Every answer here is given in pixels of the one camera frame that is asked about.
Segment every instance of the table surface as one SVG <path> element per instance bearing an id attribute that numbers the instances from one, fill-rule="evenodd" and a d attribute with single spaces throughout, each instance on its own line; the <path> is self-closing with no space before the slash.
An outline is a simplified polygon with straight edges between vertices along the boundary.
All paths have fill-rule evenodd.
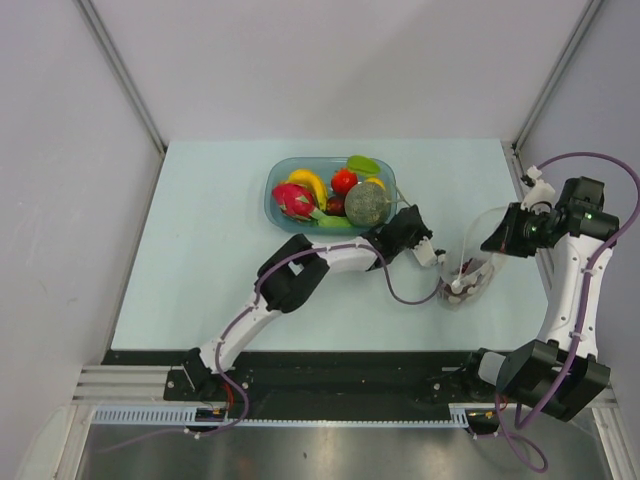
<path id="1" fill-rule="evenodd" d="M 288 157 L 356 153 L 393 168 L 434 231 L 436 248 L 460 250 L 478 214 L 515 200 L 495 139 L 172 142 L 111 348 L 182 350 L 218 335 L 247 301 L 258 267 L 291 236 L 264 213 L 271 167 Z M 419 267 L 410 253 L 390 270 L 406 299 L 424 297 L 438 279 L 436 269 Z M 382 272 L 350 272 L 323 282 L 249 349 L 514 349 L 535 337 L 546 305 L 533 259 L 509 259 L 482 298 L 457 311 L 436 301 L 402 305 L 389 295 Z"/>

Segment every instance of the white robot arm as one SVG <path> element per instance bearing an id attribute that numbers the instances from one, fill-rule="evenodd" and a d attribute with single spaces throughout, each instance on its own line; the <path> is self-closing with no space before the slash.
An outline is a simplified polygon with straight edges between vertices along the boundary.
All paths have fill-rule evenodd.
<path id="1" fill-rule="evenodd" d="M 525 183 L 532 187 L 530 194 L 540 181 L 537 177 L 525 177 Z M 591 270 L 587 270 L 591 257 L 619 229 L 618 218 L 602 212 L 603 188 L 601 182 L 585 177 L 569 179 L 556 205 L 542 213 L 533 211 L 533 207 L 540 202 L 550 205 L 549 193 L 545 187 L 547 197 L 539 200 L 543 190 L 538 190 L 534 195 L 538 195 L 536 202 L 529 201 L 526 208 L 519 203 L 511 204 L 500 226 L 482 245 L 483 250 L 518 257 L 533 256 L 539 248 L 552 250 L 551 295 L 536 339 L 506 356 L 481 351 L 477 375 L 495 385 L 500 394 L 534 406 L 549 392 L 558 376 L 558 367 L 570 357 L 568 352 L 578 337 L 575 359 L 568 360 L 572 362 L 571 374 L 543 410 L 565 421 L 606 387 L 610 375 L 609 368 L 597 363 L 595 330 L 602 278 L 613 249 L 602 251 Z M 585 296 L 586 275 L 589 290 Z M 584 304 L 582 319 L 581 304 Z"/>
<path id="2" fill-rule="evenodd" d="M 432 237 L 415 205 L 352 240 L 312 243 L 295 235 L 258 270 L 254 292 L 225 332 L 187 353 L 183 366 L 191 387 L 201 391 L 212 373 L 229 370 L 258 333 L 278 316 L 299 308 L 326 275 L 373 270 L 405 249 L 424 267 L 437 264 L 443 252 L 433 249 Z"/>

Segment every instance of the yellow lemon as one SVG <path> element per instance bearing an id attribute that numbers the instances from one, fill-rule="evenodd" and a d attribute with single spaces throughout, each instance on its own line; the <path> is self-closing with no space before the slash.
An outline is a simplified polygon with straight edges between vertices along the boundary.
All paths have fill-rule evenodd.
<path id="1" fill-rule="evenodd" d="M 376 185 L 380 185 L 383 190 L 387 189 L 384 186 L 384 183 L 382 182 L 382 180 L 380 180 L 378 177 L 369 177 L 365 180 L 365 182 L 371 182 L 371 183 L 375 183 Z"/>

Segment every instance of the transparent bag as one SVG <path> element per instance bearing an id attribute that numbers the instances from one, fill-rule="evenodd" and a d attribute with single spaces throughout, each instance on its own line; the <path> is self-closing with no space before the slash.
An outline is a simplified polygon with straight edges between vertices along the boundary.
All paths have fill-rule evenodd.
<path id="1" fill-rule="evenodd" d="M 506 207 L 492 208 L 478 215 L 469 225 L 458 248 L 447 251 L 439 265 L 438 302 L 450 309 L 480 298 L 506 263 L 507 257 L 483 252 L 484 242 L 504 217 Z"/>

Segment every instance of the tomato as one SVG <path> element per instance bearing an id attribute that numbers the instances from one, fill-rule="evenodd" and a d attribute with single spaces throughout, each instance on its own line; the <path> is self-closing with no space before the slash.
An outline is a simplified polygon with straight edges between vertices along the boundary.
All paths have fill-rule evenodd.
<path id="1" fill-rule="evenodd" d="M 351 190 L 357 184 L 358 176 L 355 173 L 350 172 L 346 168 L 338 170 L 331 179 L 331 188 L 333 188 L 333 191 L 338 195 L 342 196 L 345 196 L 347 193 L 349 193 L 349 190 Z"/>

